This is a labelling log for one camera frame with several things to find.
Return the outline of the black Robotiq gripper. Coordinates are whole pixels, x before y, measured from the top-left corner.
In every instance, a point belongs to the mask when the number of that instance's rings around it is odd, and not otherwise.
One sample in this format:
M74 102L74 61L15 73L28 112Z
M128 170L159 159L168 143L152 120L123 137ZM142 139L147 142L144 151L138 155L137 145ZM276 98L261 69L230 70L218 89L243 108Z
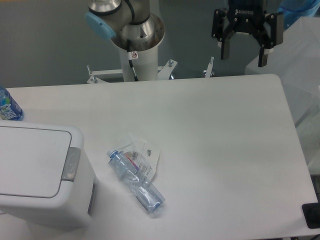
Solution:
M253 35L260 46L258 67L267 64L268 51L282 44L284 35L284 14L266 14L267 4L267 0L229 0L228 10L214 10L211 36L217 39L222 60L230 56L231 37L245 33Z

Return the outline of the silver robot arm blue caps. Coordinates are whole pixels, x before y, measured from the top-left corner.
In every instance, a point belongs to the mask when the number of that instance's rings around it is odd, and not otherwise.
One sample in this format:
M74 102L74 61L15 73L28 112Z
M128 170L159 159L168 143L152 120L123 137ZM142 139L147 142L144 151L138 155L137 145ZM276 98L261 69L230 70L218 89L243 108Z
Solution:
M230 54L236 33L253 36L260 46L258 66L267 64L268 52L283 43L284 14L267 13L265 0L230 0L228 8L214 11L211 36L221 48L221 59ZM90 0L85 19L101 38L112 39L128 25L141 25L150 18L148 0Z

